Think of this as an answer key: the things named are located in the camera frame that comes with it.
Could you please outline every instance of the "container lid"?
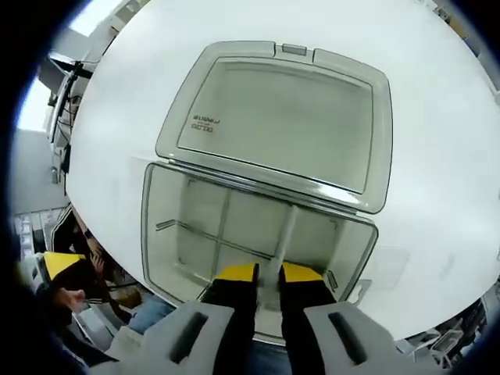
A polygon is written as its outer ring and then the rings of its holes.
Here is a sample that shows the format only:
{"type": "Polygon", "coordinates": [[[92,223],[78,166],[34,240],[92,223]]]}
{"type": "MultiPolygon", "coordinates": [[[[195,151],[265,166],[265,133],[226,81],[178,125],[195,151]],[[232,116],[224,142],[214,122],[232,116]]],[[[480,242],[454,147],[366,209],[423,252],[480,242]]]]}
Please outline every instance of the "container lid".
{"type": "Polygon", "coordinates": [[[156,151],[375,213],[391,167],[388,79],[319,49],[215,43],[186,77],[156,151]]]}

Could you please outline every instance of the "white wall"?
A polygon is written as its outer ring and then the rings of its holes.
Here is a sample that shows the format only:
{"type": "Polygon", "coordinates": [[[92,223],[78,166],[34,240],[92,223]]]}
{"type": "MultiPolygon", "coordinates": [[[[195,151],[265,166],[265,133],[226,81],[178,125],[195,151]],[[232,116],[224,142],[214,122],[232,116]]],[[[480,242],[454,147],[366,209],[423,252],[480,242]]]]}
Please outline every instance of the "white wall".
{"type": "Polygon", "coordinates": [[[45,133],[18,129],[12,150],[12,214],[63,207],[68,203],[62,184],[52,183],[52,156],[45,133]]]}

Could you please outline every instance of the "yellow object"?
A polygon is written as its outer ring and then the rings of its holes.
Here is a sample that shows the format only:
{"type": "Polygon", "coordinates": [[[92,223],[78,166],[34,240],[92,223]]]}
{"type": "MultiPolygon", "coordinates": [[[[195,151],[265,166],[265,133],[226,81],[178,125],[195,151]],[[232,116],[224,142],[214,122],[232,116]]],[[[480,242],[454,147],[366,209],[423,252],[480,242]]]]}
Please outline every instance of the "yellow object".
{"type": "Polygon", "coordinates": [[[54,280],[54,277],[56,277],[58,273],[64,271],[66,268],[72,266],[81,259],[85,259],[85,255],[64,254],[61,252],[44,253],[45,266],[47,267],[50,280],[54,280]]]}
{"type": "Polygon", "coordinates": [[[225,268],[216,280],[229,280],[229,281],[248,281],[253,280],[253,270],[255,263],[247,263],[239,266],[229,266],[225,268]]]}
{"type": "Polygon", "coordinates": [[[299,283],[301,281],[317,281],[322,280],[321,275],[310,268],[304,266],[297,266],[284,262],[284,279],[287,283],[299,283]]]}

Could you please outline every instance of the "person's hand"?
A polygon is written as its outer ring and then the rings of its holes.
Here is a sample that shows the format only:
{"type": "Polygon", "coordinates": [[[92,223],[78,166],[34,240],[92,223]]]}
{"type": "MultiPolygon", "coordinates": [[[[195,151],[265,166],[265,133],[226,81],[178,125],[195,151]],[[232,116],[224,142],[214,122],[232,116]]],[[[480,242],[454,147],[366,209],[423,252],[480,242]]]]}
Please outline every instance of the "person's hand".
{"type": "Polygon", "coordinates": [[[58,289],[54,295],[54,303],[60,307],[67,307],[74,313],[79,313],[82,310],[82,305],[85,301],[85,292],[68,291],[64,287],[58,289]]]}
{"type": "Polygon", "coordinates": [[[102,246],[95,238],[87,238],[87,245],[90,248],[93,255],[101,256],[102,246]]]}
{"type": "Polygon", "coordinates": [[[92,266],[94,267],[95,272],[102,277],[104,272],[104,261],[99,255],[91,255],[92,266]]]}

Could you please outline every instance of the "jeans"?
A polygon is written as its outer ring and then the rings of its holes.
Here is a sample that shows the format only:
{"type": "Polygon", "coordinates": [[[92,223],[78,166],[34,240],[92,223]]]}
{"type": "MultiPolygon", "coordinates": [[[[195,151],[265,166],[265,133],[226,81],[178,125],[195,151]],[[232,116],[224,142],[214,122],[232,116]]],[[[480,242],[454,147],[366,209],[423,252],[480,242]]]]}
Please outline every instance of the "jeans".
{"type": "MultiPolygon", "coordinates": [[[[165,316],[169,315],[175,307],[160,297],[153,295],[140,306],[132,316],[128,327],[138,334],[144,332],[165,316]]],[[[291,375],[290,360],[285,348],[253,341],[247,358],[248,375],[291,375]]]]}

